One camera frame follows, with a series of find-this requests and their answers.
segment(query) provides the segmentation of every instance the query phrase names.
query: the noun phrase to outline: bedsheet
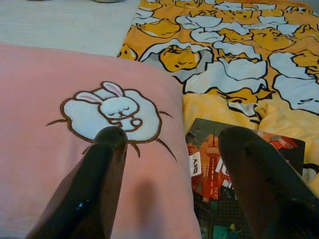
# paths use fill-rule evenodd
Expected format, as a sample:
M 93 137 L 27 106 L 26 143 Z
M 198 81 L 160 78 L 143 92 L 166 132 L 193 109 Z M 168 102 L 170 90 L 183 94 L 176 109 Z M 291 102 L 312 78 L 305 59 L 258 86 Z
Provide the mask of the bedsheet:
M 142 0 L 118 56 L 175 77 L 185 132 L 204 118 L 304 140 L 304 178 L 319 192 L 319 18 L 309 6 Z

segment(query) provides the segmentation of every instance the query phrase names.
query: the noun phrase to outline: white surface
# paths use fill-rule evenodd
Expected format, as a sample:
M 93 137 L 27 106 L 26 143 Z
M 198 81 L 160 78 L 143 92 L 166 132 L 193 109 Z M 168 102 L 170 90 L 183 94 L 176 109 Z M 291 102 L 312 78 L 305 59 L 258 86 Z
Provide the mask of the white surface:
M 116 56 L 140 0 L 0 0 L 0 41 Z

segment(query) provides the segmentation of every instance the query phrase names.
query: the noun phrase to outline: white rabbit embroidery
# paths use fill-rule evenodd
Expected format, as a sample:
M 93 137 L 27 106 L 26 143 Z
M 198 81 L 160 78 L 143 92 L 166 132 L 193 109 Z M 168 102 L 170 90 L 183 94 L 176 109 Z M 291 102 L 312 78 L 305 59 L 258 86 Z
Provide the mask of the white rabbit embroidery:
M 96 134 L 108 126 L 117 126 L 124 130 L 128 143 L 137 151 L 139 143 L 156 140 L 175 158 L 169 147 L 159 139 L 162 120 L 156 105 L 134 89 L 122 89 L 112 82 L 102 82 L 101 87 L 93 91 L 81 91 L 61 105 L 65 119 L 55 120 L 48 125 L 67 122 L 68 128 L 76 136 L 92 142 Z
M 109 123 L 122 128 L 124 131 L 138 129 L 142 120 L 135 118 L 140 106 L 133 99 L 126 97 L 122 88 L 111 82 L 104 82 L 105 90 L 113 93 L 114 97 L 102 99 L 91 92 L 80 92 L 75 98 L 99 105 L 99 112 L 106 117 Z

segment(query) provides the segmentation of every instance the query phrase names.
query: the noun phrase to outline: pink cushion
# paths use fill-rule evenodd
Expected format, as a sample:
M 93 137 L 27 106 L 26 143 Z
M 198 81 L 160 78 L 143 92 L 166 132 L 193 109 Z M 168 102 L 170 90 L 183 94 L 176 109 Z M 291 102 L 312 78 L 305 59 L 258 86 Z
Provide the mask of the pink cushion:
M 61 50 L 0 43 L 0 56 L 0 232 L 30 230 L 95 134 L 119 125 L 135 147 L 112 238 L 200 238 L 175 79 L 134 61 Z

